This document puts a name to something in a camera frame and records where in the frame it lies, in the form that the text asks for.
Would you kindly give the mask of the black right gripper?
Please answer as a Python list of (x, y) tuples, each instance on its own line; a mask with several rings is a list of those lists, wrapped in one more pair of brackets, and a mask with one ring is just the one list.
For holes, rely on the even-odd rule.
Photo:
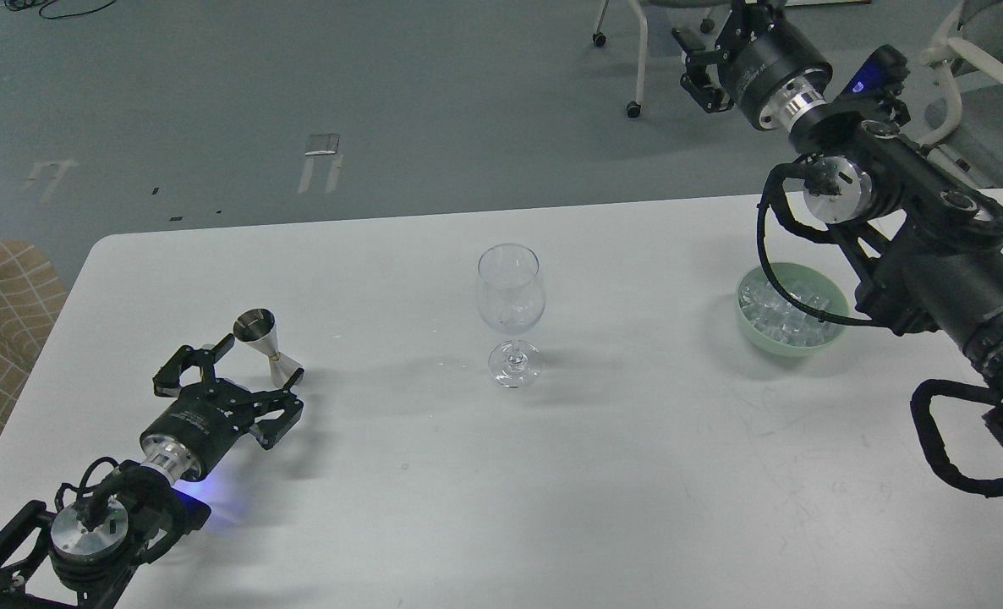
[[(671, 28), (682, 51), (679, 84), (706, 114), (734, 104), (758, 130), (791, 126), (788, 101), (800, 92), (823, 94), (831, 65), (802, 31), (788, 22), (783, 3), (731, 3), (730, 14), (711, 49), (696, 32)], [(718, 66), (721, 85), (710, 76)]]

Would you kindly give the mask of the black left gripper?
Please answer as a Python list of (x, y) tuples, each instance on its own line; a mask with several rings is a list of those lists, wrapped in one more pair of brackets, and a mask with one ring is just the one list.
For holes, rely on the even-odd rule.
[[(216, 362), (235, 342), (181, 346), (152, 378), (155, 396), (176, 398), (140, 436), (147, 467), (170, 482), (199, 482), (247, 431), (263, 450), (272, 450), (300, 421), (304, 401), (289, 389), (251, 393), (219, 381)], [(182, 388), (188, 369), (200, 370), (199, 384)]]

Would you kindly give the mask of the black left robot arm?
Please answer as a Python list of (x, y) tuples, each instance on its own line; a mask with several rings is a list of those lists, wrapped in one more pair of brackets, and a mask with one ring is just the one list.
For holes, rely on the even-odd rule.
[(139, 567), (156, 562), (182, 537), (201, 529), (211, 508), (176, 488), (200, 482), (243, 436), (274, 448), (300, 420), (304, 404), (295, 385), (300, 363), (270, 355), (274, 388), (250, 391), (216, 374), (233, 347), (180, 347), (154, 375), (169, 408), (141, 433), (141, 462), (99, 458), (111, 471), (93, 482), (88, 467), (79, 483), (63, 483), (53, 508), (27, 502), (0, 531), (0, 608), (58, 608), (60, 601), (26, 589), (49, 563), (58, 582), (76, 596), (76, 608), (112, 608)]

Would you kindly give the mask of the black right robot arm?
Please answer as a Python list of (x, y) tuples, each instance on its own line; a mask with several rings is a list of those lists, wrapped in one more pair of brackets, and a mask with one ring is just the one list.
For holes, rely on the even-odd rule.
[[(902, 133), (907, 59), (877, 47), (827, 99), (830, 63), (788, 23), (781, 1), (733, 1), (713, 42), (671, 33), (686, 66), (680, 84), (695, 101), (707, 112), (740, 109), (759, 130), (784, 129), (797, 153), (770, 170), (758, 204), (758, 258), (772, 288), (819, 322), (946, 332), (984, 385), (922, 382), (910, 400), (920, 447), (947, 485), (1003, 497), (1003, 478), (970, 478), (951, 462), (930, 411), (937, 396), (989, 406), (984, 423), (1003, 447), (1003, 206)], [(769, 212), (789, 233), (846, 256), (858, 275), (856, 316), (787, 292), (765, 247)]]

